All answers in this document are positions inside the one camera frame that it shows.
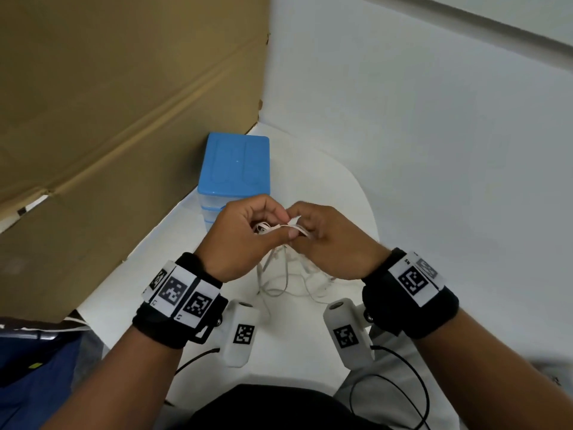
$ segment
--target blue plastic box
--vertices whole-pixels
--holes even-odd
[[[211,219],[227,202],[270,194],[269,138],[211,133],[197,191]]]

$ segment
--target brown cardboard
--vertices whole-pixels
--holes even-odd
[[[0,316],[58,322],[256,121],[268,0],[0,0]]]

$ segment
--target white table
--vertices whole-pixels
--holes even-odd
[[[258,124],[250,134],[270,139],[271,195],[277,201],[285,206],[298,200],[333,205],[378,239],[368,200],[346,167],[267,125]],[[204,235],[204,221],[196,191],[193,191],[78,308],[108,347],[130,326],[141,304],[143,289],[165,261],[175,260],[183,252],[192,252]],[[289,290],[302,294],[301,287],[302,282],[297,283],[291,276]],[[222,288],[226,298],[239,298],[261,310],[262,322],[247,365],[227,368],[216,355],[203,357],[175,377],[167,395],[170,402],[197,409],[239,383],[298,386],[329,395],[338,389],[348,370],[342,365],[324,325],[322,313],[326,306],[310,297],[287,294],[274,299],[267,297],[269,317],[257,291],[254,271]],[[361,292],[362,282],[337,280],[326,290],[326,295],[317,300],[332,302],[349,297],[358,304],[362,302]],[[212,348],[209,342],[203,346],[188,343],[182,363],[209,348]]]

